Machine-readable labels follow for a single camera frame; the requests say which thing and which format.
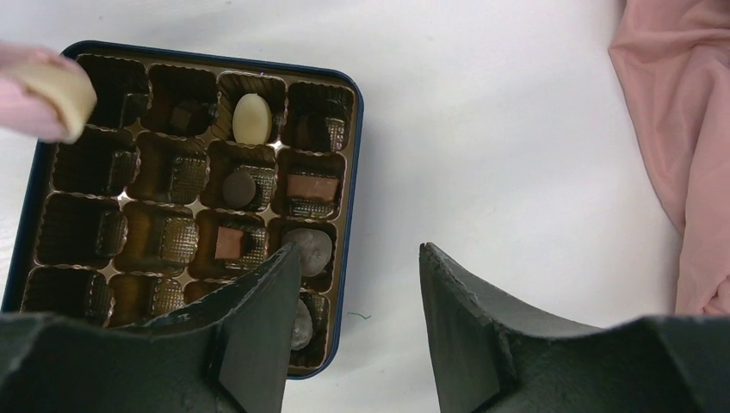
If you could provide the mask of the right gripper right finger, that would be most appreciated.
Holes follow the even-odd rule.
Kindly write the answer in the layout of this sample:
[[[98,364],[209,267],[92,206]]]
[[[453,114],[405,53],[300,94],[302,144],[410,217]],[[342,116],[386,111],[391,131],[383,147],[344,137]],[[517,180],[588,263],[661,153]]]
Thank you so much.
[[[608,329],[558,317],[419,251],[443,412],[726,412],[727,317],[646,316]]]

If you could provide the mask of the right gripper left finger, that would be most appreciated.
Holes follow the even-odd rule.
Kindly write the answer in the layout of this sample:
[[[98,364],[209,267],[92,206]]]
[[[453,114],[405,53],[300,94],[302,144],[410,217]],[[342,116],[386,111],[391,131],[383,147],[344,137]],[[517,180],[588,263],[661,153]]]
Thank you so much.
[[[1,317],[4,412],[278,412],[300,252],[143,323],[103,329],[52,313]]]

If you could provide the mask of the blue chocolate box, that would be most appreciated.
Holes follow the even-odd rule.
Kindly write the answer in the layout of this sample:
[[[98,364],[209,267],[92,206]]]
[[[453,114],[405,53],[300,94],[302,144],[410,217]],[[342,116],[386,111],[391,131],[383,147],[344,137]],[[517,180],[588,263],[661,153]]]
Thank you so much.
[[[51,311],[121,327],[174,311],[250,274],[298,228],[324,231],[332,258],[303,278],[313,336],[291,379],[332,362],[339,344],[364,100],[340,71],[87,40],[67,58],[97,104],[72,145],[40,144],[2,311]],[[232,134],[238,100],[256,93],[272,128],[263,145]],[[248,171],[253,201],[224,202],[224,179]],[[287,175],[339,180],[333,202],[287,197]],[[217,230],[244,231],[238,260],[214,258]]]

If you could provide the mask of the pink silicone tongs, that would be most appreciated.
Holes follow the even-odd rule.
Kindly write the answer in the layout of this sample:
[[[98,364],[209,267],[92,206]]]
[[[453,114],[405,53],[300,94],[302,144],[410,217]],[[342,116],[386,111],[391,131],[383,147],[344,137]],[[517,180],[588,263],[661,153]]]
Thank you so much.
[[[3,41],[1,67],[27,62],[60,66],[86,77],[77,62],[52,49],[42,46],[24,46]],[[69,133],[59,111],[44,97],[35,94],[20,80],[1,76],[1,126],[26,134],[47,143],[60,142]]]

